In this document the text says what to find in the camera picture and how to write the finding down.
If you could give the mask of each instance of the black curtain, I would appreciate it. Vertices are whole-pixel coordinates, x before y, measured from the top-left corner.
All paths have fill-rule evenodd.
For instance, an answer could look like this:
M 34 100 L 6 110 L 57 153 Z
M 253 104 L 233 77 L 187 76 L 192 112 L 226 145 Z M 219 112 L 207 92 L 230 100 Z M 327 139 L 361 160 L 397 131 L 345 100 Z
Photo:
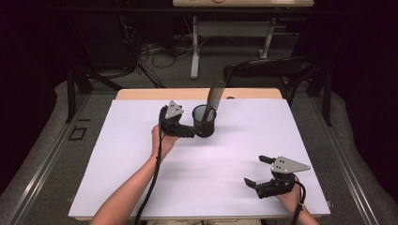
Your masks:
M 332 71 L 332 90 L 346 103 L 354 141 L 375 178 L 398 202 L 398 7 L 395 1 L 347 2 L 317 0 L 323 9 L 348 9 L 344 20 L 310 19 L 300 33 L 294 55 L 315 57 L 325 65 L 335 51 L 335 38 L 344 45 Z
M 43 57 L 36 58 L 15 29 L 16 21 L 23 19 L 29 20 L 22 14 L 10 17 L 10 14 L 0 11 L 1 193 L 19 170 L 50 118 L 56 102 L 54 86 L 63 80 L 63 76 L 53 74 L 59 71 L 56 63 L 45 68 L 40 65 L 52 62 L 52 56 L 46 54 L 48 43 L 37 42 L 36 53 L 43 53 Z M 32 38 L 32 41 L 39 37 L 30 35 L 26 38 Z

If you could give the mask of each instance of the cable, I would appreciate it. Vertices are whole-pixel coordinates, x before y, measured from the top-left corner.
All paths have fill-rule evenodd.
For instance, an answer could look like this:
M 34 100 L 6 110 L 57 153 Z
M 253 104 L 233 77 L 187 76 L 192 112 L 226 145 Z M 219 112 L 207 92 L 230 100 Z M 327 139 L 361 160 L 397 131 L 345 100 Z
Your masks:
M 299 213 L 301 212 L 302 207 L 304 206 L 304 201 L 305 201 L 305 197 L 306 197 L 306 191 L 305 191 L 304 185 L 302 185 L 299 180 L 297 180 L 295 183 L 300 186 L 301 191 L 302 191 L 302 196 L 301 196 L 301 192 L 300 192 L 300 200 L 298 202 L 298 206 L 296 207 L 296 211 L 295 211 L 295 214 L 292 219 L 292 223 L 291 223 L 292 225 L 296 225 L 298 218 L 299 218 Z
M 137 216 L 135 217 L 134 224 L 139 225 L 140 223 L 140 218 L 141 215 L 143 214 L 143 211 L 145 209 L 145 206 L 149 200 L 149 197 L 152 193 L 153 188 L 155 187 L 156 180 L 158 178 L 159 170 L 161 168 L 161 141 L 163 140 L 164 136 L 161 136 L 161 114 L 159 114 L 159 149 L 158 149 L 158 155 L 156 157 L 156 165 L 155 165 L 155 172 L 153 174 L 152 182 L 150 184 L 149 190 L 145 196 L 145 199 L 143 203 L 140 206 L 140 209 L 138 210 Z

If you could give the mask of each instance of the white paper sheet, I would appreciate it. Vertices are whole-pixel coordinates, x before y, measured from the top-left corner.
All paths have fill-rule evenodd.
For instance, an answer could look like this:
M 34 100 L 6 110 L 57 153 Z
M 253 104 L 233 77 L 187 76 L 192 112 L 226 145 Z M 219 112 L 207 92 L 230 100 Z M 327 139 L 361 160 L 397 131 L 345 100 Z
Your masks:
M 93 217 L 102 203 L 142 164 L 151 151 L 151 129 L 165 100 L 114 100 L 70 208 L 74 218 Z M 176 100 L 183 125 L 204 100 Z M 209 138 L 179 139 L 161 164 L 143 218 L 285 217 L 275 197 L 258 199 L 243 178 L 265 183 L 270 165 L 258 157 L 284 156 L 312 167 L 285 100 L 227 99 L 217 110 Z M 297 172 L 307 189 L 306 206 L 314 215 L 329 209 L 314 170 Z M 134 217 L 145 195 L 131 213 Z

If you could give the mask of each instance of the table leg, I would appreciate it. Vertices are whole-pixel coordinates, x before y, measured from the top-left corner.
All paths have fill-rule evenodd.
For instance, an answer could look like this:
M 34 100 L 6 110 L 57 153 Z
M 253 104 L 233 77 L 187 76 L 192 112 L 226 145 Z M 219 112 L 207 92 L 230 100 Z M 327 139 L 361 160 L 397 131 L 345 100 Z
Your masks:
M 191 78 L 198 78 L 198 70 L 199 70 L 199 49 L 198 49 L 198 22 L 197 17 L 193 16 L 192 23 L 192 38 L 193 38 L 193 56 L 192 56 L 192 66 L 191 66 Z
M 259 51 L 261 58 L 267 58 L 268 57 L 269 45 L 271 44 L 275 23 L 276 23 L 276 18 L 272 18 L 270 23 L 269 23 L 269 29 L 268 29 L 268 34 L 267 34 L 267 37 L 266 37 L 266 41 L 264 43 L 264 48 Z

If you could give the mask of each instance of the hand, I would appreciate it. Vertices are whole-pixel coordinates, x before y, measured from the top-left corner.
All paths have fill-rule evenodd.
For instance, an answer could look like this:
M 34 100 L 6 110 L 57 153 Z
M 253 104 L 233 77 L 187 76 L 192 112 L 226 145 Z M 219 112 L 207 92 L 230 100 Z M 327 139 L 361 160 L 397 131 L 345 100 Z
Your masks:
M 161 160 L 164 160 L 169 154 L 169 152 L 172 150 L 176 140 L 178 140 L 178 137 L 172 137 L 168 135 L 164 135 L 164 133 L 161 133 L 161 136 L 163 137 L 161 141 Z M 156 158 L 158 156 L 158 151 L 159 151 L 159 126 L 156 125 L 152 128 L 152 155 L 151 157 Z
M 295 184 L 293 186 L 292 191 L 282 194 L 282 195 L 277 195 L 276 198 L 281 202 L 283 207 L 290 214 L 294 214 L 296 211 L 296 207 L 299 204 L 299 194 L 300 194 L 299 185 Z

